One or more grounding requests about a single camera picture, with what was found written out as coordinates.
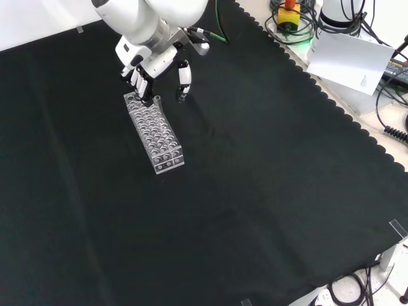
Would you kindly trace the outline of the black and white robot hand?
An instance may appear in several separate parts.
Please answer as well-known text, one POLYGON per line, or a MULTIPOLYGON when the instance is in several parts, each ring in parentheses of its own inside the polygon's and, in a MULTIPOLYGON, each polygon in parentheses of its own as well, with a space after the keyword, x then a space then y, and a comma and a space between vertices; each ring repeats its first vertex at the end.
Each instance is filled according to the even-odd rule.
POLYGON ((181 42, 176 42, 160 54, 154 54, 144 45, 133 45, 125 37, 121 37, 115 51, 124 67, 120 73, 135 92, 136 98, 146 107, 153 104, 153 83, 176 64, 179 75, 178 95, 188 95, 192 73, 189 61, 180 56, 181 42))

